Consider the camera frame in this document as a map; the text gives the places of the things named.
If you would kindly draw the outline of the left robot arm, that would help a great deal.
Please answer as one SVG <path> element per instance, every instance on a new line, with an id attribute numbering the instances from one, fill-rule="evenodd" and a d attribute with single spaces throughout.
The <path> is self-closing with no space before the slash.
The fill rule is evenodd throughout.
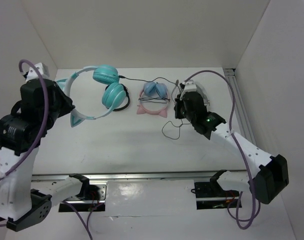
<path id="1" fill-rule="evenodd" d="M 69 197 L 83 200 L 90 195 L 89 179 L 77 173 L 43 190 L 31 188 L 41 139 L 74 109 L 48 75 L 43 63 L 30 64 L 23 73 L 21 99 L 0 119 L 0 227 L 15 232 L 41 223 L 53 206 Z"/>

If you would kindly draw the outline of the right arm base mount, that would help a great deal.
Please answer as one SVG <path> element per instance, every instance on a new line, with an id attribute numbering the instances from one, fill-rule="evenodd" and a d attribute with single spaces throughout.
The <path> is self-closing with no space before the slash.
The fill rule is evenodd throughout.
<path id="1" fill-rule="evenodd" d="M 195 182 L 191 192 L 196 197 L 198 210 L 236 208 L 239 192 L 235 190 L 215 191 L 210 182 Z"/>

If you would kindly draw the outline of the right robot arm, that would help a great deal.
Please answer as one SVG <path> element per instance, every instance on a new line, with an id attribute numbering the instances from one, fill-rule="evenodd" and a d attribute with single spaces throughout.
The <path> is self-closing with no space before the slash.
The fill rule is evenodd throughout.
<path id="1" fill-rule="evenodd" d="M 282 155 L 272 156 L 235 132 L 220 115 L 208 111 L 206 95 L 199 83 L 180 83 L 175 98 L 175 117 L 186 119 L 194 130 L 209 141 L 243 160 L 245 171 L 220 170 L 210 179 L 210 190 L 215 196 L 226 191 L 251 192 L 255 199 L 267 205 L 288 184 L 287 160 Z"/>

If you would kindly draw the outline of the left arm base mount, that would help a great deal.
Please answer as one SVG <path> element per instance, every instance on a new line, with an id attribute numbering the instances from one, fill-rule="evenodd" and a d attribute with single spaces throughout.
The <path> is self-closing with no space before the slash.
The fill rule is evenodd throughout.
<path id="1" fill-rule="evenodd" d="M 104 212 L 106 209 L 107 183 L 90 181 L 89 188 L 81 195 L 67 198 L 65 201 L 72 205 L 79 213 Z"/>

